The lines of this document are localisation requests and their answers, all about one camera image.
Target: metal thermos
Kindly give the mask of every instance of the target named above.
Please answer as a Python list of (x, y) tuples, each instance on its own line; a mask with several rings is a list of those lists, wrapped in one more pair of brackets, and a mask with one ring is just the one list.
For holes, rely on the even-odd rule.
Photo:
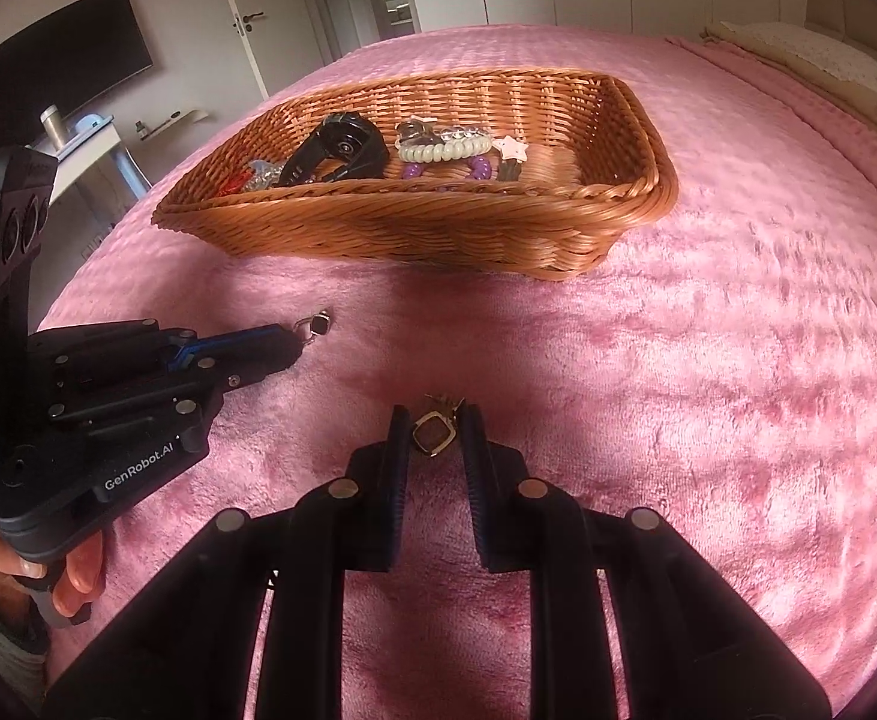
[(62, 151), (65, 144), (69, 142), (69, 131), (65, 128), (65, 122), (62, 120), (62, 114), (58, 113), (56, 105), (50, 105), (39, 117), (42, 120), (42, 127), (49, 134), (49, 140), (56, 147), (56, 151)]

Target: star hair clip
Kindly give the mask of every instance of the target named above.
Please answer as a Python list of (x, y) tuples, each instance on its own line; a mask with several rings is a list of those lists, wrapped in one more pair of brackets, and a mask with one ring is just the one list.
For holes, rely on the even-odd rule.
[(509, 135), (501, 140), (492, 141), (492, 146), (501, 154), (498, 180), (517, 181), (522, 175), (522, 163), (528, 162), (528, 143), (516, 141), (512, 135)]

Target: sleeve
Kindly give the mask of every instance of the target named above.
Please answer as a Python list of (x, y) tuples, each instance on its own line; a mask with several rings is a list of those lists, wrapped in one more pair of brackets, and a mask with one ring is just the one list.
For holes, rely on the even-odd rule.
[(0, 620), (0, 674), (35, 714), (45, 695), (45, 656), (49, 636), (32, 607), (32, 620), (24, 635), (15, 635)]

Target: black hair clip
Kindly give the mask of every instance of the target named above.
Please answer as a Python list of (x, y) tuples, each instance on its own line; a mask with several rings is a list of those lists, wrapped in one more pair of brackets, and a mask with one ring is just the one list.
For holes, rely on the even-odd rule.
[(381, 178), (389, 161), (389, 148), (378, 127), (368, 119), (357, 113), (330, 114), (286, 162), (278, 186), (306, 183), (326, 159), (341, 159), (345, 164), (322, 176), (323, 182)]

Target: hair accessory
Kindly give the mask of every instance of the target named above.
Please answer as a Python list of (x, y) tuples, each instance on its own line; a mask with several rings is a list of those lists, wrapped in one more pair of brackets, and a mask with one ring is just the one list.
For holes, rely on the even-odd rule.
[(278, 163), (267, 162), (264, 159), (253, 159), (248, 163), (248, 167), (231, 176), (226, 183), (221, 186), (219, 192), (221, 196), (228, 194), (238, 194), (240, 191), (262, 191), (264, 189), (274, 189), (278, 186), (279, 176), (285, 167), (285, 161)]
[(522, 175), (522, 163), (528, 161), (528, 143), (516, 141), (509, 135), (502, 140), (492, 141), (492, 145), (502, 154), (498, 180), (517, 181)]
[(432, 119), (412, 117), (395, 127), (395, 148), (403, 162), (451, 162), (488, 153), (492, 138), (482, 127), (433, 127)]
[(425, 166), (421, 162), (406, 162), (402, 167), (402, 178), (408, 181), (412, 178), (418, 178), (425, 172)]
[(476, 181), (488, 181), (492, 177), (492, 164), (488, 161), (488, 157), (472, 157), (468, 161), (468, 166), (472, 169), (469, 178)]
[(368, 119), (357, 113), (330, 114), (286, 162), (278, 186), (307, 183), (326, 159), (339, 159), (345, 164), (323, 175), (319, 179), (322, 182), (381, 178), (389, 162), (389, 148), (378, 127)]

